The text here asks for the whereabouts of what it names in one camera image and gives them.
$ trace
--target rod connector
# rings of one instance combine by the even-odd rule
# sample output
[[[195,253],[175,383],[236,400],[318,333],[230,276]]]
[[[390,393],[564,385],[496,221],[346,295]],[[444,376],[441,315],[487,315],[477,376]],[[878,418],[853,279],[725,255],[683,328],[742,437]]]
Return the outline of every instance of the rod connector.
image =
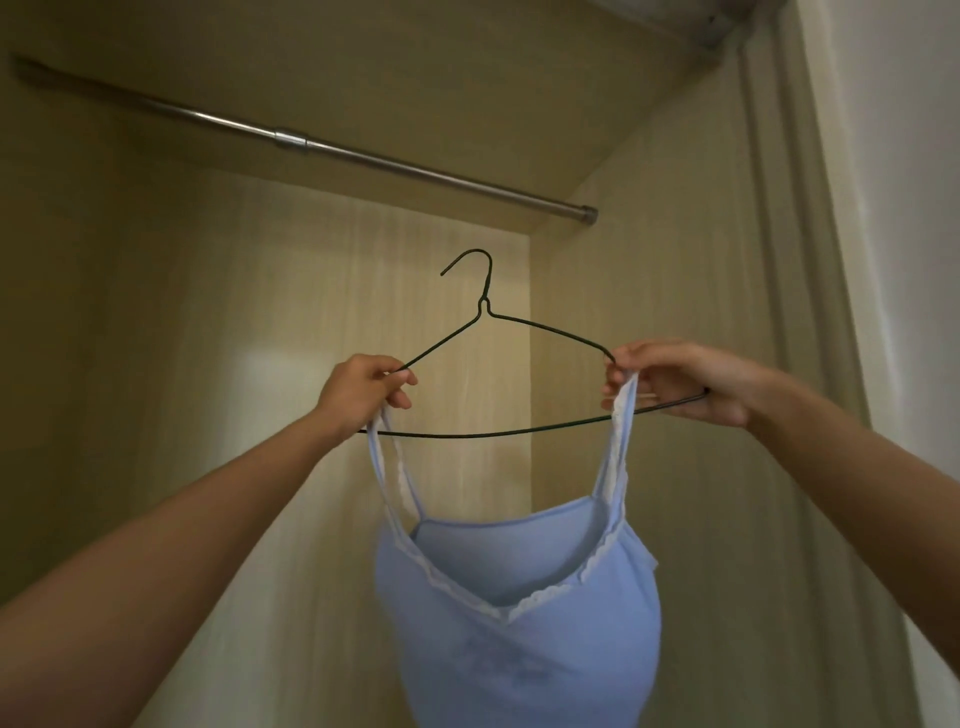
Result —
[[[292,132],[289,129],[274,129],[274,142],[278,147],[299,149],[301,152],[307,150],[306,135],[300,132]]]

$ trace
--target metal clothing rod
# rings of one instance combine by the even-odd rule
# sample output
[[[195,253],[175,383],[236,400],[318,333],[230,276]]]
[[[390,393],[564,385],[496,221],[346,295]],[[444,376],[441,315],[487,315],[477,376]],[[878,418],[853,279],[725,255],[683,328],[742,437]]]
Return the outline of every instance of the metal clothing rod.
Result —
[[[55,68],[50,68],[43,63],[23,56],[12,56],[12,68],[14,75],[28,84],[71,91],[82,96],[110,101],[133,109],[152,111],[165,116],[187,119],[236,133],[269,139],[281,147],[297,149],[304,152],[319,152],[329,157],[350,161],[355,164],[363,164],[385,172],[393,172],[394,174],[403,175],[415,180],[442,184],[446,187],[453,187],[454,189],[460,189],[465,192],[473,192],[474,194],[491,197],[501,202],[529,207],[540,212],[545,212],[548,215],[557,215],[559,217],[578,220],[585,225],[592,225],[597,220],[598,212],[595,207],[571,205],[559,200],[551,200],[547,197],[521,192],[516,189],[511,189],[510,187],[503,187],[499,184],[490,184],[488,182],[472,180],[467,177],[458,177],[457,175],[451,175],[436,169],[430,169],[429,167],[421,167],[418,164],[411,164],[399,159],[381,157],[380,155],[371,154],[359,149],[350,149],[349,147],[343,147],[321,139],[314,139],[304,133],[292,132],[285,129],[269,129],[240,119],[208,113],[200,109],[192,109],[170,101],[158,99],[155,96],[146,96],[136,91],[130,91],[120,86],[104,84],[103,82],[94,81],[93,79],[84,78],[83,76],[75,76],[72,73],[58,71]]]

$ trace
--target spaghetti strap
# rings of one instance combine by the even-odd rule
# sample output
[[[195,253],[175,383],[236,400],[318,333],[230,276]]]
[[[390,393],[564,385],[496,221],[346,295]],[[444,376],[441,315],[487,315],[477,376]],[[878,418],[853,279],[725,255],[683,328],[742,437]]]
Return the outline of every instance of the spaghetti strap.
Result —
[[[367,425],[367,443],[370,447],[370,455],[373,461],[373,469],[376,473],[377,485],[380,487],[380,493],[387,504],[387,511],[395,525],[400,525],[399,514],[390,502],[390,496],[387,493],[387,469],[386,461],[383,456],[383,448],[380,443],[378,433],[380,431],[390,432],[393,428],[390,424],[390,413],[384,406]],[[426,518],[423,511],[423,505],[420,503],[420,497],[417,495],[417,489],[414,487],[413,480],[407,471],[406,461],[403,459],[403,447],[396,437],[390,438],[396,453],[396,483],[400,491],[400,502],[403,504],[403,510],[417,522]]]
[[[593,497],[603,500],[609,506],[621,505],[627,495],[627,448],[634,424],[637,379],[634,372],[627,383],[620,387],[620,392],[613,401],[610,441],[607,443],[607,454],[593,488]]]

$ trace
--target closet wall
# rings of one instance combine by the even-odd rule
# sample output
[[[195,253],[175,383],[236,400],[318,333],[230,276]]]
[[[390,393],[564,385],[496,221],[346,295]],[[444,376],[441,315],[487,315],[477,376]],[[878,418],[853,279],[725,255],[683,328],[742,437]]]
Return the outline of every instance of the closet wall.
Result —
[[[0,2],[0,47],[67,62],[36,3]],[[0,603],[76,544],[67,470],[122,154],[110,117],[0,73]]]
[[[595,227],[534,233],[534,318],[729,348],[865,417],[820,155],[790,4],[584,183]],[[535,332],[531,357],[535,424],[595,411],[593,353]],[[606,437],[535,435],[535,509],[588,491]],[[898,610],[755,442],[648,415],[629,467],[663,607],[644,725],[918,725]]]
[[[411,358],[476,311],[529,314],[513,232],[278,182],[141,161],[88,382],[87,503],[143,510],[306,413],[354,352]],[[527,426],[529,333],[484,321],[417,367],[398,428]],[[530,509],[526,438],[404,443],[433,514]],[[403,725],[372,593],[383,503],[357,436],[331,453],[240,570],[140,726]]]

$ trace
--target wire hanger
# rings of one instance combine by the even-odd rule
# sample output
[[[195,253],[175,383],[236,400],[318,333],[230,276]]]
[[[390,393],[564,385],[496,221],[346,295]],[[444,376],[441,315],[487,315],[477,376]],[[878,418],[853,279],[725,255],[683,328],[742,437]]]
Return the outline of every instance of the wire hanger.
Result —
[[[597,349],[599,352],[603,352],[603,354],[610,361],[615,361],[615,359],[613,358],[613,354],[607,351],[605,347],[601,346],[600,344],[597,344],[596,342],[590,341],[589,339],[585,339],[582,336],[577,336],[576,334],[568,333],[566,331],[561,331],[558,328],[549,327],[544,324],[538,324],[534,321],[527,321],[526,319],[518,319],[516,316],[506,316],[502,313],[493,313],[493,310],[490,305],[490,282],[493,277],[493,258],[487,251],[483,250],[482,248],[471,248],[468,251],[463,251],[462,253],[457,255],[457,257],[454,259],[452,263],[450,263],[448,266],[446,266],[443,269],[440,275],[445,276],[450,271],[450,269],[453,268],[453,266],[459,263],[466,255],[470,255],[471,253],[482,253],[487,257],[487,280],[484,282],[483,293],[480,294],[480,298],[477,300],[477,315],[474,316],[467,323],[463,324],[460,328],[458,328],[453,333],[445,336],[443,339],[438,341],[436,344],[434,344],[432,347],[430,347],[428,350],[426,350],[419,356],[415,356],[414,358],[412,358],[402,367],[397,369],[398,372],[402,372],[404,369],[410,369],[410,367],[412,367],[418,361],[426,357],[428,354],[439,349],[450,339],[454,338],[455,336],[458,336],[459,334],[463,333],[468,328],[476,324],[478,321],[480,321],[480,317],[483,315],[484,303],[487,304],[487,315],[490,316],[491,318],[502,319],[504,321],[513,321],[517,324],[526,324],[528,327],[542,328],[544,331],[550,331],[551,333],[560,334],[561,336],[565,336],[568,339],[573,339],[574,341],[579,341],[581,344],[586,344],[589,347],[593,347],[594,349]],[[690,404],[691,402],[704,399],[709,393],[710,393],[709,389],[704,389],[704,391],[701,392],[700,394],[694,395],[693,397],[687,397],[683,400],[663,402],[661,404],[654,404],[649,407],[640,407],[639,409],[634,410],[634,414],[642,415],[647,412],[657,412],[658,410],[669,409],[670,407],[678,407],[681,404]],[[486,438],[486,437],[506,437],[508,435],[526,435],[531,432],[546,432],[551,429],[563,429],[565,427],[577,427],[579,425],[592,425],[594,423],[608,422],[610,419],[612,419],[612,415],[605,415],[602,417],[590,417],[590,418],[587,418],[586,420],[575,420],[569,423],[560,423],[558,425],[542,425],[540,427],[525,427],[524,429],[508,429],[502,432],[477,432],[470,435],[437,435],[437,434],[430,434],[430,433],[424,433],[424,432],[392,432],[392,431],[381,431],[379,434],[386,437],[417,437],[417,438],[425,438],[425,439],[431,439],[431,440],[479,440],[481,438]]]

